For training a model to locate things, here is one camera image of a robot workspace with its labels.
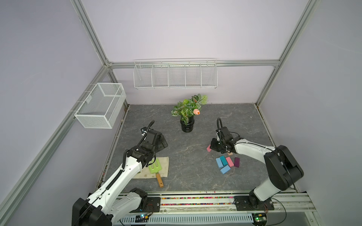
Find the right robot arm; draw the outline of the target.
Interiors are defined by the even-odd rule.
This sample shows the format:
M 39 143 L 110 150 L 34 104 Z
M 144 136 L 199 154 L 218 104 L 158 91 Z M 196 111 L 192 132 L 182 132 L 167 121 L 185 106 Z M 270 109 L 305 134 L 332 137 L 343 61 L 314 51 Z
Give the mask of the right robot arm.
M 263 146 L 240 136 L 233 137 L 227 127 L 218 128 L 216 134 L 217 138 L 211 141 L 212 150 L 245 155 L 266 165 L 268 178 L 249 193 L 249 202 L 253 205 L 287 190 L 304 176 L 304 171 L 286 146 Z

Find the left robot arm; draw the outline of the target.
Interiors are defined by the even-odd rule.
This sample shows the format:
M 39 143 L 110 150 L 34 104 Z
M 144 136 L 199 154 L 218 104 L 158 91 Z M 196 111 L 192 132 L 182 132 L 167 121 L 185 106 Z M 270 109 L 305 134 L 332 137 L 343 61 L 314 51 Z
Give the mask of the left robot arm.
M 126 185 L 156 160 L 156 153 L 167 148 L 164 135 L 144 127 L 143 137 L 123 154 L 123 162 L 112 176 L 88 198 L 79 198 L 72 207 L 73 226 L 112 226 L 132 211 L 145 211 L 148 194 L 132 189 L 125 197 L 118 196 Z

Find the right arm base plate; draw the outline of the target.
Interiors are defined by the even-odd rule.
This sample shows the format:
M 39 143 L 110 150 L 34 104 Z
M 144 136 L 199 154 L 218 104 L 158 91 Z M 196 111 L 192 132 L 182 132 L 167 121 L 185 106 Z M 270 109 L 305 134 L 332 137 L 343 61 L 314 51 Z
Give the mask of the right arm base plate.
M 237 211 L 273 211 L 274 205 L 271 198 L 260 201 L 254 196 L 235 196 L 234 205 Z

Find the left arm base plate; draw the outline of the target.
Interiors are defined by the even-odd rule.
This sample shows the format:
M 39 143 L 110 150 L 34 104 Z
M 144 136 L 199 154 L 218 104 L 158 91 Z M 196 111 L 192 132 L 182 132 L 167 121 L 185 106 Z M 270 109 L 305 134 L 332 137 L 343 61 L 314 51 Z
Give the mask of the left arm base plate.
M 160 197 L 148 197 L 146 200 L 142 200 L 140 206 L 131 213 L 160 212 L 160 207 Z

